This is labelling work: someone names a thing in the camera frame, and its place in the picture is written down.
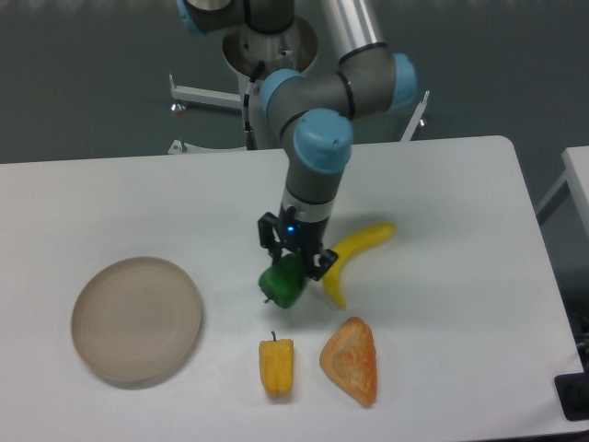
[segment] blue joint cap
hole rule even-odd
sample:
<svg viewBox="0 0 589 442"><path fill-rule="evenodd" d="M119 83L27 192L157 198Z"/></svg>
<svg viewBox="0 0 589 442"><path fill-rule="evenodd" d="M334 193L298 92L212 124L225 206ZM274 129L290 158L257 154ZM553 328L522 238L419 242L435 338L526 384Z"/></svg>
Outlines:
<svg viewBox="0 0 589 442"><path fill-rule="evenodd" d="M326 175L344 170L352 142L352 124L334 110L310 110L294 129L296 154L310 169Z"/></svg>
<svg viewBox="0 0 589 442"><path fill-rule="evenodd" d="M300 72L295 71L294 69L280 69L279 71L272 72L264 80L260 90L260 101L261 107L264 109L264 115L267 115L266 110L268 109L268 104L270 103L272 95L276 92L276 89L278 89L278 87L280 87L280 85L286 80L290 80L295 76L304 78Z"/></svg>
<svg viewBox="0 0 589 442"><path fill-rule="evenodd" d="M395 59L397 79L395 81L393 100L388 108L389 111L411 103L415 99L415 94L417 94L417 76L415 75L413 63L404 53L394 53L393 58Z"/></svg>
<svg viewBox="0 0 589 442"><path fill-rule="evenodd" d="M182 22L184 23L184 26L186 27L188 32L192 35L201 35L202 31L199 29L198 26L196 26L196 23L194 23L194 20L192 19L192 17L188 13L188 10L186 9L186 5L184 5L184 1L176 0L176 6L178 7L178 12L180 12L180 18L182 18Z"/></svg>

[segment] yellow banana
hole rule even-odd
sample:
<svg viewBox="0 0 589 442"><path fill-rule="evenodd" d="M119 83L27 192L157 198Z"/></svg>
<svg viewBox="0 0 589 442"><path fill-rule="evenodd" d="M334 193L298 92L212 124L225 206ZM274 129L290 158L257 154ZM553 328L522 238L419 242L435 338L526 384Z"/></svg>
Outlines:
<svg viewBox="0 0 589 442"><path fill-rule="evenodd" d="M392 223L378 223L358 230L344 238L333 248L338 254L338 260L323 275L323 288L339 308L346 307L346 300L341 294L341 270L347 261L361 251L385 242L393 236L397 228Z"/></svg>

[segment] black cable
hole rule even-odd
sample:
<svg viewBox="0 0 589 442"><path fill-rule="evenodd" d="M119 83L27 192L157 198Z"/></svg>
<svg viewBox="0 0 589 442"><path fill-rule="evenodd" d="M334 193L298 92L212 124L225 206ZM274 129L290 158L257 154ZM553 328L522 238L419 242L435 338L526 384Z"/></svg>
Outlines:
<svg viewBox="0 0 589 442"><path fill-rule="evenodd" d="M254 72L251 74L249 78L249 83L253 85L256 83L256 80L261 76L261 73L264 71L266 64L260 60L258 65L254 69ZM249 93L248 88L246 88L246 93L243 95L243 109L244 109L244 131L250 132L251 131L251 124L249 123Z"/></svg>

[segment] gray floor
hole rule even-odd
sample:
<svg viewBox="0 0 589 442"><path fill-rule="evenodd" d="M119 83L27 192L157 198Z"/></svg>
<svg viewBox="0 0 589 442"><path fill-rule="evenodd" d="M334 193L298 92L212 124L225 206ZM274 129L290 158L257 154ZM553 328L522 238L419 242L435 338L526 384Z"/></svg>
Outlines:
<svg viewBox="0 0 589 442"><path fill-rule="evenodd" d="M297 3L322 42L311 75L334 69L318 2ZM534 204L563 171L563 149L589 145L589 2L375 6L391 49L415 63L420 94L432 91L425 138L508 137ZM174 0L0 0L0 163L164 155L179 137L243 145L235 113L168 111L168 72L237 91L221 39L188 35ZM356 141L398 140L411 113L356 122ZM589 241L571 200L543 234L567 306L589 314Z"/></svg>

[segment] metal stand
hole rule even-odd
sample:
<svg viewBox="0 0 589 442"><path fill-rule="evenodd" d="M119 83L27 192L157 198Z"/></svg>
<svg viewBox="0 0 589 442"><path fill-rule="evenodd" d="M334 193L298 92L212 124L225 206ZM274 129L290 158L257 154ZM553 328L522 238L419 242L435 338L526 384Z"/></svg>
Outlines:
<svg viewBox="0 0 589 442"><path fill-rule="evenodd" d="M430 91L426 90L422 101L420 101L415 108L415 112L413 112L413 115L409 120L409 124L407 124L407 129L405 129L405 132L403 133L403 136L401 136L400 141L411 141L417 133L418 129L425 128L427 125L427 121L423 118L423 113L425 112L425 108L427 108L427 99L429 97Z"/></svg>
<svg viewBox="0 0 589 442"><path fill-rule="evenodd" d="M537 223L542 227L570 194L571 189L569 189L569 183L567 182L567 172L564 171L534 208Z"/></svg>
<svg viewBox="0 0 589 442"><path fill-rule="evenodd" d="M190 145L184 143L183 140L174 140L167 152L170 155L182 154L222 154L224 152L241 152L247 150L245 146L235 147L233 149L209 149L207 147L200 147L199 145Z"/></svg>
<svg viewBox="0 0 589 442"><path fill-rule="evenodd" d="M227 92L219 92L216 90L198 89L196 87L176 86L172 74L169 75L169 91L172 98L175 100L172 105L172 112L178 113L180 107L182 111L186 110L181 101L196 104L207 104L209 106L217 106L224 109L233 109L241 111L241 97L238 94L229 94Z"/></svg>

